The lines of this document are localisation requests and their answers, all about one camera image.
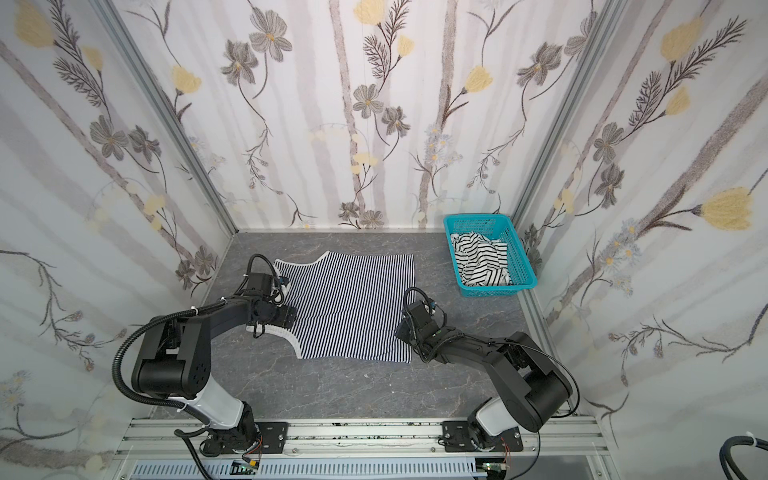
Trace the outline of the blue white striped tank top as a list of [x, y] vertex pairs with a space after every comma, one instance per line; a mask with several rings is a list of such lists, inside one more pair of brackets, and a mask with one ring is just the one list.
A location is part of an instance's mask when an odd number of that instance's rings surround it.
[[276, 260], [289, 280], [289, 328], [257, 324], [260, 336], [281, 337], [299, 359], [349, 358], [409, 363], [410, 347], [396, 337], [403, 295], [415, 284], [411, 254], [352, 255], [327, 251], [311, 263]]

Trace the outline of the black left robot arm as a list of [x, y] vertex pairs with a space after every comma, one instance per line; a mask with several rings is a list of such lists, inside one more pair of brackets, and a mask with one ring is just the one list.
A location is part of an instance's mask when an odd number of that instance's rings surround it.
[[270, 326], [295, 323], [297, 311], [286, 303], [290, 281], [273, 263], [267, 267], [258, 272], [248, 266], [235, 291], [212, 304], [152, 318], [124, 340], [112, 362], [112, 380], [123, 396], [200, 422], [194, 431], [174, 433], [194, 460], [284, 450], [287, 423], [256, 421], [252, 407], [212, 375], [214, 338], [237, 327], [260, 337]]

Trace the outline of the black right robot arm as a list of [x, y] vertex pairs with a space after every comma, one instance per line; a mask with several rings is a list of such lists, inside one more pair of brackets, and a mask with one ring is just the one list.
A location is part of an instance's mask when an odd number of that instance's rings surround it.
[[441, 311], [422, 289], [407, 288], [396, 337], [424, 363], [459, 364], [486, 373], [496, 392], [469, 415], [465, 427], [443, 434], [447, 449], [492, 451], [506, 443], [506, 434], [537, 433], [572, 395], [580, 394], [567, 368], [527, 334], [472, 335], [450, 325], [446, 314], [437, 320]]

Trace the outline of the black white striped tank top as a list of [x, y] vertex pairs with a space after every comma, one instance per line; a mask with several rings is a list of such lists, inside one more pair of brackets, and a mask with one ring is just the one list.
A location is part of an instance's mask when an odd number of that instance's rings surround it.
[[450, 235], [459, 279], [467, 287], [510, 286], [508, 244], [476, 232]]

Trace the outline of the teal plastic basket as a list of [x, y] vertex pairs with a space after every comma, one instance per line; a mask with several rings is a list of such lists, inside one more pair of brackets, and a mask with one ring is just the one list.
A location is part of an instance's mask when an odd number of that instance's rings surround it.
[[[444, 218], [445, 234], [454, 268], [459, 291], [464, 297], [498, 297], [513, 296], [516, 293], [532, 289], [537, 285], [530, 261], [525, 249], [517, 236], [510, 219], [500, 214], [453, 214]], [[493, 240], [508, 244], [510, 286], [501, 287], [467, 287], [459, 279], [459, 272], [454, 258], [454, 248], [450, 235], [454, 233], [476, 232]]]

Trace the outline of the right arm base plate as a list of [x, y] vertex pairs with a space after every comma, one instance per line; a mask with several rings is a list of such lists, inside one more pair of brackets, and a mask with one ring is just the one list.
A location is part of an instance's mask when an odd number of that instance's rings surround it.
[[446, 420], [441, 423], [442, 435], [437, 442], [448, 453], [470, 452], [522, 452], [524, 446], [518, 427], [492, 436], [478, 423], [467, 420]]

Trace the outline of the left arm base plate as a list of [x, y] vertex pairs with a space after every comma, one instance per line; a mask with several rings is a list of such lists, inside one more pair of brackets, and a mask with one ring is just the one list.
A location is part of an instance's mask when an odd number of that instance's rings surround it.
[[199, 451], [206, 457], [281, 454], [287, 429], [287, 422], [260, 422], [229, 430], [212, 430], [201, 443]]

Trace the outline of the aluminium mounting rail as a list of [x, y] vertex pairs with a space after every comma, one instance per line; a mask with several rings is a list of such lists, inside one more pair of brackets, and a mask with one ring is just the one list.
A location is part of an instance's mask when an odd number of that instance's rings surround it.
[[[259, 420], [287, 422], [287, 437], [281, 454], [266, 458], [310, 459], [353, 457], [480, 456], [481, 452], [448, 453], [438, 444], [440, 418], [412, 419], [293, 419]], [[177, 430], [193, 431], [185, 420], [134, 419], [122, 436], [115, 457], [123, 459], [171, 459], [188, 457]], [[577, 416], [549, 421], [539, 432], [520, 431], [524, 450], [513, 457], [608, 456], [609, 444], [596, 420]]]

